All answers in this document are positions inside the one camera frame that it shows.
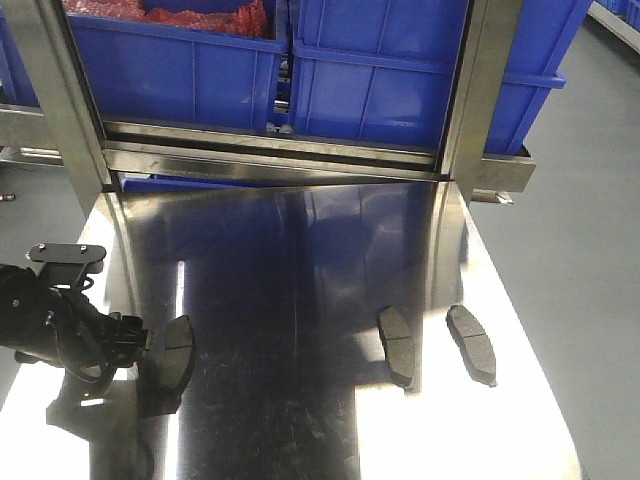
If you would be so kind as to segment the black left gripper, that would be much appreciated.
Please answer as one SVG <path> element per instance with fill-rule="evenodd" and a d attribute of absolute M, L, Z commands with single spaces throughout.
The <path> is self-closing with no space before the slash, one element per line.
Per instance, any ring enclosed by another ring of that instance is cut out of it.
<path fill-rule="evenodd" d="M 105 316 L 85 295 L 49 287 L 29 268 L 1 267 L 1 345 L 20 363 L 41 361 L 96 384 L 108 365 L 129 368 L 141 360 L 152 336 L 138 316 Z"/>

